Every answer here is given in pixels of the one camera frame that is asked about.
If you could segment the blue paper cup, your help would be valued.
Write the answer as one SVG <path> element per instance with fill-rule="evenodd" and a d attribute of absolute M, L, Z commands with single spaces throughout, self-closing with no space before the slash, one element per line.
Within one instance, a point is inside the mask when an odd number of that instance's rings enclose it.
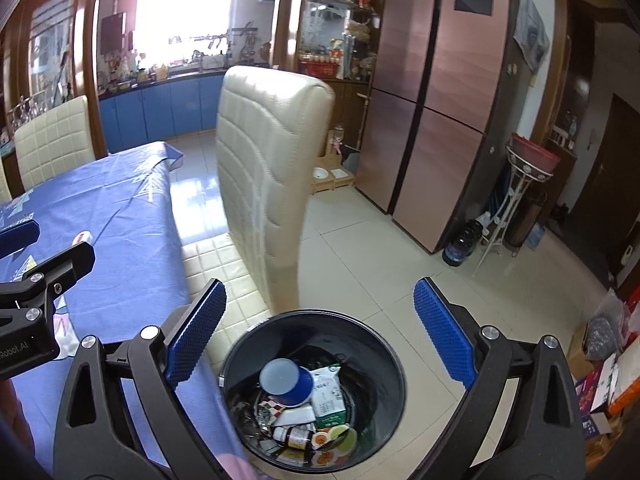
<path fill-rule="evenodd" d="M 314 390 L 314 378 L 305 367 L 290 359 L 269 361 L 259 373 L 259 385 L 272 400 L 284 406 L 306 403 Z"/>

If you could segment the brown medicine bottle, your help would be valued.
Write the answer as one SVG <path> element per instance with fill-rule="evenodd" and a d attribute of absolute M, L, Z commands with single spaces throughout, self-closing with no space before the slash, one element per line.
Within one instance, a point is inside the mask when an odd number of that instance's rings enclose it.
<path fill-rule="evenodd" d="M 308 451 L 312 449 L 314 433 L 301 426 L 277 426 L 272 430 L 273 440 L 292 448 L 293 450 Z"/>

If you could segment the green white milk carton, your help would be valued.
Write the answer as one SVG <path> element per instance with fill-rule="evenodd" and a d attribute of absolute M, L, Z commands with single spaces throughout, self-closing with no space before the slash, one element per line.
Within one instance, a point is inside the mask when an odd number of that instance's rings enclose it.
<path fill-rule="evenodd" d="M 338 364 L 332 364 L 310 372 L 314 378 L 310 403 L 318 429 L 340 426 L 346 422 L 346 405 L 338 378 L 340 369 Z"/>

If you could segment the red yellow snack wrapper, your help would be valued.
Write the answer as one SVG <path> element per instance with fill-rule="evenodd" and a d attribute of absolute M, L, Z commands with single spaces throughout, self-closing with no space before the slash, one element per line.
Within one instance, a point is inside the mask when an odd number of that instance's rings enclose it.
<path fill-rule="evenodd" d="M 260 396 L 255 404 L 256 420 L 265 426 L 272 426 L 285 410 L 285 407 L 270 396 Z"/>

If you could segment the black trash bin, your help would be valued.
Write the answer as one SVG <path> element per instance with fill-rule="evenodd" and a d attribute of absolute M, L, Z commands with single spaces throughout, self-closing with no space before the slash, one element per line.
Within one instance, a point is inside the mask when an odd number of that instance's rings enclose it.
<path fill-rule="evenodd" d="M 296 474 L 368 460 L 393 437 L 406 406 L 395 351 L 372 328 L 331 311 L 259 324 L 234 345 L 220 381 L 245 447 Z"/>

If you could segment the cream chair far left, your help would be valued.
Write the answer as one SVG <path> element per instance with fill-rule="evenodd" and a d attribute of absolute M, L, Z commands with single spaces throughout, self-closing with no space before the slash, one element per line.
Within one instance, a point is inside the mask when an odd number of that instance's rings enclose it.
<path fill-rule="evenodd" d="M 6 180 L 3 162 L 0 160 L 0 204 L 3 205 L 9 203 L 11 200 L 13 200 L 13 197 L 9 188 L 8 180 Z"/>

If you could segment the white red bottle cap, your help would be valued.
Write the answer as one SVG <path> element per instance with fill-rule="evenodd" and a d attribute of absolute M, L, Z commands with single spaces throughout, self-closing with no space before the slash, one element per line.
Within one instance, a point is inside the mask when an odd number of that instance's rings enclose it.
<path fill-rule="evenodd" d="M 81 243 L 88 243 L 89 245 L 93 244 L 93 236 L 90 231 L 81 231 L 74 237 L 72 241 L 73 246 Z"/>

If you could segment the cream chair far side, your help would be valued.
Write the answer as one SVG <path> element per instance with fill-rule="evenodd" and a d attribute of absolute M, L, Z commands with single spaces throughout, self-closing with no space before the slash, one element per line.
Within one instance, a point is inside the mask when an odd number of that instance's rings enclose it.
<path fill-rule="evenodd" d="M 26 122 L 15 131 L 14 146 L 26 191 L 94 162 L 87 98 L 78 96 Z"/>

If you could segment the blue patterned tablecloth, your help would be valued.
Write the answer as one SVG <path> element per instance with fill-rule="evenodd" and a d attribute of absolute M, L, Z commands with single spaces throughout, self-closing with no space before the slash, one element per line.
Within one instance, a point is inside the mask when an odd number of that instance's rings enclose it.
<path fill-rule="evenodd" d="M 170 170 L 182 154 L 164 142 L 145 144 L 89 162 L 43 182 L 24 195 L 1 200 L 1 227 L 33 218 L 40 237 L 22 252 L 1 259 L 1 281 L 20 279 L 26 262 L 42 263 L 91 234 L 96 262 L 66 292 L 67 317 L 78 339 L 106 342 L 132 338 L 162 324 L 190 304 L 182 243 L 172 215 Z M 12 379 L 35 441 L 35 456 L 53 470 L 56 416 L 72 358 L 38 366 Z M 257 479 L 205 356 L 177 387 L 194 427 L 232 479 Z"/>

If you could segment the dark water jug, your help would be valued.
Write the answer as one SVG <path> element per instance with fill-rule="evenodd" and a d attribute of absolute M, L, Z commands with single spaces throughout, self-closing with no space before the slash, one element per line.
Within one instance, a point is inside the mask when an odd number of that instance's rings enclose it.
<path fill-rule="evenodd" d="M 483 225 L 478 220 L 466 222 L 442 251 L 442 260 L 448 266 L 461 266 L 472 255 L 482 235 Z"/>

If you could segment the blue kitchen cabinets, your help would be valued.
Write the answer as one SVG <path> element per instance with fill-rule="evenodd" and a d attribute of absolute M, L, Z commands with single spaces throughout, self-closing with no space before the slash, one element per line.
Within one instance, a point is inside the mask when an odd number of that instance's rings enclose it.
<path fill-rule="evenodd" d="M 188 75 L 101 96 L 107 151 L 215 129 L 223 81 L 222 73 Z"/>

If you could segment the dark wooden door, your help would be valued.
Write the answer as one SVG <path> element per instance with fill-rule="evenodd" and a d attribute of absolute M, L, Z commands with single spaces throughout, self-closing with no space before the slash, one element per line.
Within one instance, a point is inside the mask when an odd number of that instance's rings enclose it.
<path fill-rule="evenodd" d="M 612 96 L 604 137 L 570 214 L 586 266 L 605 286 L 620 270 L 639 213 L 639 113 Z"/>

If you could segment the white metal plant stand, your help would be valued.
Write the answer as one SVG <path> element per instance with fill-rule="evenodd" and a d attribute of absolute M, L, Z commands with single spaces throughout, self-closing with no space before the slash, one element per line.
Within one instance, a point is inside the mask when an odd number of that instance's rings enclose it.
<path fill-rule="evenodd" d="M 483 214 L 478 218 L 478 221 L 483 225 L 480 244 L 484 249 L 473 274 L 477 274 L 491 252 L 500 254 L 506 230 L 510 226 L 515 211 L 520 206 L 529 185 L 533 182 L 547 182 L 553 176 L 552 172 L 539 168 L 519 155 L 511 145 L 506 147 L 506 158 L 511 167 L 506 196 L 493 216 L 488 217 L 488 214 Z"/>

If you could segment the wooden pet feeder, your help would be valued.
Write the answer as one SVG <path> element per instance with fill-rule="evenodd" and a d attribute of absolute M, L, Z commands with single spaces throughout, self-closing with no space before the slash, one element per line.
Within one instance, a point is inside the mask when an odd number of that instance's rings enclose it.
<path fill-rule="evenodd" d="M 340 155 L 319 157 L 314 163 L 311 178 L 312 194 L 348 188 L 354 183 L 355 176 L 342 165 Z"/>

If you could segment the red basin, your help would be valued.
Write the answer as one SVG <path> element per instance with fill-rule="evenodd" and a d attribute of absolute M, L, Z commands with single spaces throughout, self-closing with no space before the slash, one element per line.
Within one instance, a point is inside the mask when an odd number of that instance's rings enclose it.
<path fill-rule="evenodd" d="M 524 159 L 529 165 L 533 165 L 547 174 L 552 174 L 560 162 L 558 155 L 515 132 L 511 134 L 511 148 L 518 157 Z"/>

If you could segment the rose gold refrigerator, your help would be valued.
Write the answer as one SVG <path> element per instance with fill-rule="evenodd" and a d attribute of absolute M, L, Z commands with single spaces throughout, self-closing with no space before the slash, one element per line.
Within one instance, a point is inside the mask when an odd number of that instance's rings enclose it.
<path fill-rule="evenodd" d="M 511 0 L 384 0 L 356 187 L 429 252 L 484 143 Z"/>

